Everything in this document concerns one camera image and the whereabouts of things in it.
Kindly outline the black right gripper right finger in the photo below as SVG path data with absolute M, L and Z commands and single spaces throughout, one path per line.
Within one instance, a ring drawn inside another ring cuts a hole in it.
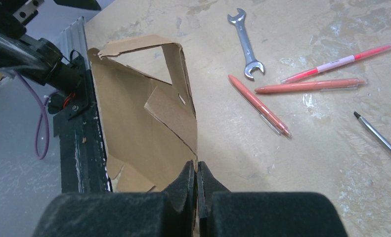
M 346 237 L 330 200 L 314 192 L 231 192 L 207 164 L 197 171 L 202 237 Z

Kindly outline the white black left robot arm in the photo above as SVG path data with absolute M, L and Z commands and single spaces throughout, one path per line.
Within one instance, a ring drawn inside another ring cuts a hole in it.
M 58 41 L 35 39 L 26 26 L 43 0 L 0 0 L 0 72 L 20 74 L 64 94 L 83 94 L 92 80 L 86 56 L 85 19 L 79 17 Z

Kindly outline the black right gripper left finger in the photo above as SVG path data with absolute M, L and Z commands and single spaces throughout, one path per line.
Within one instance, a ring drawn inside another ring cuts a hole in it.
M 42 214 L 34 237 L 190 237 L 195 169 L 188 161 L 161 192 L 66 193 Z

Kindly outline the brown cardboard box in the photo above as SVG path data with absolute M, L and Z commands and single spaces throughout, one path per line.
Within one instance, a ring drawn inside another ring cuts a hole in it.
M 153 48 L 162 50 L 170 82 L 119 61 Z M 196 111 L 182 46 L 148 35 L 111 41 L 87 56 L 114 191 L 163 190 L 197 160 Z

